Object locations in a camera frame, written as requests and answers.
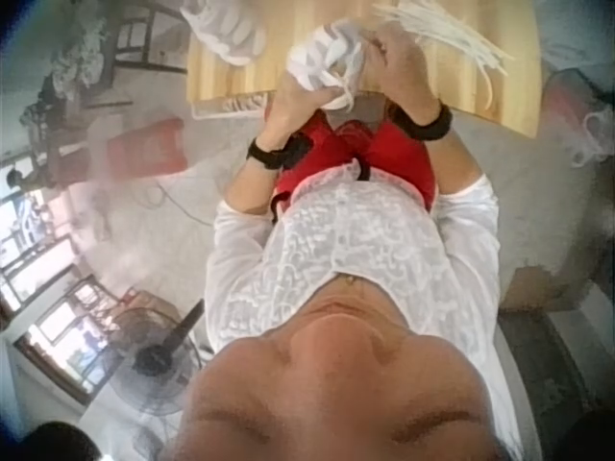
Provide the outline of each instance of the wooden table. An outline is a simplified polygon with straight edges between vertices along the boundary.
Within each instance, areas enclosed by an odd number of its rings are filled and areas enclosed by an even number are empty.
[[[192,36],[188,52],[187,101],[271,91],[284,71],[286,55],[317,27],[341,17],[356,18],[373,28],[379,20],[374,4],[397,0],[254,0],[268,31],[265,52],[244,68],[224,63]],[[501,47],[514,61],[506,61],[508,77],[489,71],[494,101],[486,108],[486,84],[474,62],[441,44],[426,48],[432,89],[449,106],[535,137],[541,103],[541,64],[538,30],[532,0],[439,0],[454,16]],[[378,91],[364,78],[361,89]]]

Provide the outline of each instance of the hand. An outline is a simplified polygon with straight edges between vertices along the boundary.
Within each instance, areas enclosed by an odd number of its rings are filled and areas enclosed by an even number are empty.
[[[258,147],[266,152],[283,149],[288,139],[301,130],[318,109],[342,92],[339,87],[308,91],[292,75],[284,72],[265,128],[257,138]]]
[[[440,102],[430,89],[427,60],[409,33],[398,23],[387,23],[375,33],[364,33],[367,69],[384,95],[419,125],[428,125],[440,113]]]

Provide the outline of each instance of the black wristband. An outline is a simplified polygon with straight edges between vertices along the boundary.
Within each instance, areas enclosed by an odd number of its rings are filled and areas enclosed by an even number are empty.
[[[291,170],[311,150],[312,141],[307,136],[296,133],[288,139],[283,149],[273,152],[261,150],[257,141],[252,141],[248,149],[248,158],[258,160],[267,170]]]
[[[453,125],[453,113],[448,106],[440,103],[440,114],[426,127],[417,125],[399,106],[392,106],[389,112],[391,121],[404,133],[417,141],[437,141],[446,136]]]

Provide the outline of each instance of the red stool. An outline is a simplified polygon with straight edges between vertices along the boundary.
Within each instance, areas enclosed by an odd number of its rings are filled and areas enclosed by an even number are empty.
[[[183,130],[184,120],[172,118],[111,139],[107,155],[112,177],[125,181],[185,171]]]

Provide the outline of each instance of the black fan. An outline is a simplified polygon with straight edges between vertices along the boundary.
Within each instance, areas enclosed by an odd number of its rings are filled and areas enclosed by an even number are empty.
[[[202,363],[188,334],[205,312],[200,301],[179,323],[152,309],[117,316],[104,363],[117,395],[133,408],[166,416],[183,408],[187,384]]]

